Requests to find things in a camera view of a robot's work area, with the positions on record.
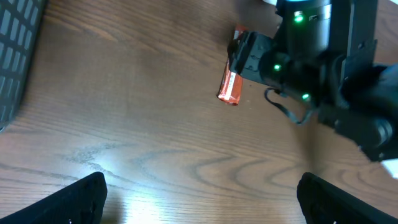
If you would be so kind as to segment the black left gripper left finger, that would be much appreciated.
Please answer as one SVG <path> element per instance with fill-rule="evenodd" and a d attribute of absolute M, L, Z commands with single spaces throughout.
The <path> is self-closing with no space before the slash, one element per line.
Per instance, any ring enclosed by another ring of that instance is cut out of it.
<path fill-rule="evenodd" d="M 1 224 L 99 224 L 107 197 L 104 174 L 94 172 L 1 219 Z"/>

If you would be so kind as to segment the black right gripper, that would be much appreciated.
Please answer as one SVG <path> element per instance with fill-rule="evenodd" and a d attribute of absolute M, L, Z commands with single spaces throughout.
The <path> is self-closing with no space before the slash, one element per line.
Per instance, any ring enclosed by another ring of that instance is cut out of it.
<path fill-rule="evenodd" d="M 261 33 L 244 31 L 228 45 L 229 70 L 244 79 L 281 89 L 289 55 Z"/>

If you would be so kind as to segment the brown orange snack bar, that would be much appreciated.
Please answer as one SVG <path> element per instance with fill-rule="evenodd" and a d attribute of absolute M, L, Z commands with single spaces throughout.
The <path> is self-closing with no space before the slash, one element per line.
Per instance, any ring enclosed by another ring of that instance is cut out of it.
<path fill-rule="evenodd" d="M 217 98 L 226 104 L 237 106 L 242 93 L 243 78 L 232 72 L 229 65 L 230 62 L 227 59 Z"/>

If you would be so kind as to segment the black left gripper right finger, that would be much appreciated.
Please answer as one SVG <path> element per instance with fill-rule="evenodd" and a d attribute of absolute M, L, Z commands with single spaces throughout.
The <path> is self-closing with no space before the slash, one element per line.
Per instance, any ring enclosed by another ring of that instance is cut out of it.
<path fill-rule="evenodd" d="M 298 183 L 297 199 L 309 224 L 397 224 L 397 218 L 310 172 Z"/>

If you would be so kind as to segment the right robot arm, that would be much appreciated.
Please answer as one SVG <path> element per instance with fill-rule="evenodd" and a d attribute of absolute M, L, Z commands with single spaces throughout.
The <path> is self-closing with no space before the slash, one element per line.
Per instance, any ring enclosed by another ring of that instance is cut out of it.
<path fill-rule="evenodd" d="M 397 158 L 397 66 L 374 63 L 377 0 L 278 1 L 275 36 L 244 31 L 228 47 L 229 68 L 289 96 L 373 162 Z"/>

